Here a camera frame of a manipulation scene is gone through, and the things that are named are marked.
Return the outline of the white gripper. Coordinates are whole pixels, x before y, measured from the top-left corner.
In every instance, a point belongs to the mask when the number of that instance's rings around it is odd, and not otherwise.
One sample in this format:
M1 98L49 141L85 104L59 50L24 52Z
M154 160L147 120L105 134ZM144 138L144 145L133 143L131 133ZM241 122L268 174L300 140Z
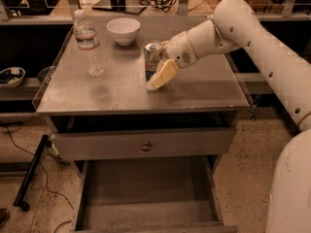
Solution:
M198 61L187 31L174 36L169 41L162 42L162 46L162 57L168 59L159 61L156 72L147 81L149 91L157 90L171 81L179 67L188 68Z

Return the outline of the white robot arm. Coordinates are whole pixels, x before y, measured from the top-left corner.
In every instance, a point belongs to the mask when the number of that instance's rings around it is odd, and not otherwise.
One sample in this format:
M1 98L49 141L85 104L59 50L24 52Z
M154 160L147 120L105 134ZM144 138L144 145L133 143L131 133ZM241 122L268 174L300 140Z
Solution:
M147 89L168 83L180 68L208 54L242 48L253 60L300 133L277 161L265 233L311 233L311 65L269 33L244 0L222 0L214 17L164 43Z

